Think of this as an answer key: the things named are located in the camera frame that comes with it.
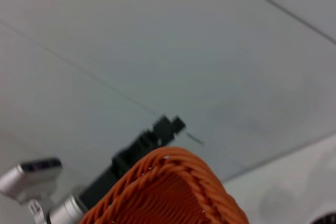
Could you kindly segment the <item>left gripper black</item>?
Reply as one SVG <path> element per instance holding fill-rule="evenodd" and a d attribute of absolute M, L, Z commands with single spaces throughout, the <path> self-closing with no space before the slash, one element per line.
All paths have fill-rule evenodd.
<path fill-rule="evenodd" d="M 88 210 L 93 208 L 136 162 L 152 150 L 167 145 L 175 134 L 185 128 L 186 124 L 180 117 L 174 117 L 171 122 L 165 115 L 161 116 L 153 129 L 144 131 L 129 146 L 115 154 L 111 165 L 80 194 L 83 205 Z"/>

